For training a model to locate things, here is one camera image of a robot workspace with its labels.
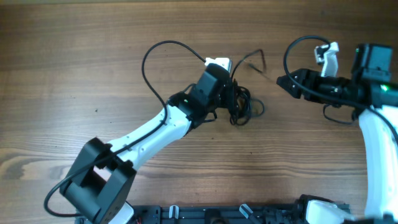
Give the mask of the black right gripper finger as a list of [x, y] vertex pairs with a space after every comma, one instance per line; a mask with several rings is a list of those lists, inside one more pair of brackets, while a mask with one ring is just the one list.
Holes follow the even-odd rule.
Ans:
[[300, 88], [289, 77], [278, 77], [276, 84], [293, 98], [300, 99]]
[[[290, 72], [290, 76], [300, 84], [303, 84], [304, 81], [308, 81], [311, 78], [319, 76], [320, 72], [315, 70], [310, 70], [307, 68], [300, 68], [294, 72]], [[283, 83], [292, 83], [292, 80], [288, 77], [288, 75], [283, 75], [277, 78], [276, 84]]]

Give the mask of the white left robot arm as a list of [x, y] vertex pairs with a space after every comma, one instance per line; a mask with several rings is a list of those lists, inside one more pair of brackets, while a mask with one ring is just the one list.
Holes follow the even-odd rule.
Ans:
[[190, 91], [172, 95], [157, 116], [135, 131], [107, 144], [93, 138], [83, 146], [60, 193], [88, 222], [131, 223], [134, 209], [126, 199], [139, 168], [207, 123], [217, 108], [234, 108], [230, 61], [218, 58], [205, 65]]

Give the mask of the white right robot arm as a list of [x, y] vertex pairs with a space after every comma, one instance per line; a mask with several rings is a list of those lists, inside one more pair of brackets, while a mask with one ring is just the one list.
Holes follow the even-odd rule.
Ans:
[[276, 83], [294, 98], [324, 106], [351, 106], [365, 149], [368, 194], [362, 223], [397, 223], [397, 85], [389, 70], [392, 48], [359, 44], [351, 78], [336, 76], [335, 42], [315, 48], [320, 72], [306, 68], [278, 77]]

